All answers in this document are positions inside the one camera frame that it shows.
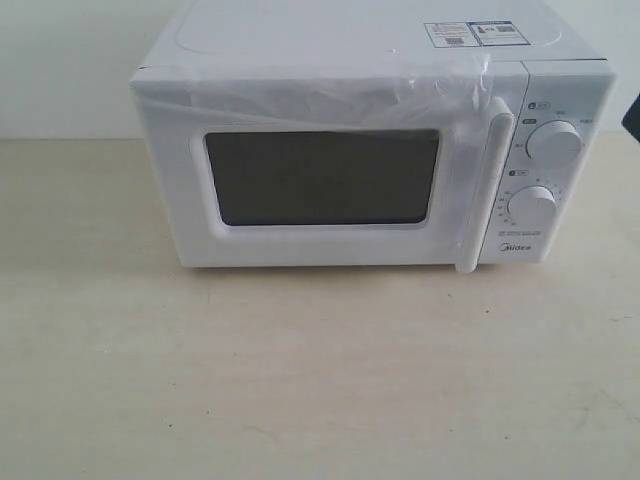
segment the door handle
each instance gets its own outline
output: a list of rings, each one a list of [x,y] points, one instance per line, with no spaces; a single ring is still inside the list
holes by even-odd
[[[471,273],[476,269],[480,251],[491,218],[502,171],[509,153],[511,136],[515,127],[515,116],[499,97],[493,97],[487,110],[490,119],[489,135],[485,145],[480,174],[476,183],[471,211],[462,237],[462,245],[456,271]]]

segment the black object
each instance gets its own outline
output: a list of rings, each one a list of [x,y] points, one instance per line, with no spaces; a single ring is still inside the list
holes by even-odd
[[[210,133],[227,225],[420,223],[439,148],[435,130]]]
[[[640,142],[640,95],[622,120],[622,126]]]

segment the white wall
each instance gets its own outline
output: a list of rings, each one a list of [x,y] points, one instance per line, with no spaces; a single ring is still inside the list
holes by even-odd
[[[620,74],[605,114],[619,129],[640,91],[640,2],[548,2]],[[139,136],[127,81],[180,3],[0,0],[0,138]]]

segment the timer knob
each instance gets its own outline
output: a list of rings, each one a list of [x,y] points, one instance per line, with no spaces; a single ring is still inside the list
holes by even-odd
[[[507,211],[516,223],[539,225],[549,222],[556,214],[556,200],[548,188],[523,188],[509,200]]]
[[[575,127],[556,120],[545,123],[531,134],[527,154],[542,167],[560,168],[578,158],[582,147],[582,138]]]

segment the microwave top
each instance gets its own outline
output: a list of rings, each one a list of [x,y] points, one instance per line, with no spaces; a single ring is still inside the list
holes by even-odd
[[[542,0],[188,0],[143,67],[215,78],[274,66],[601,60]]]

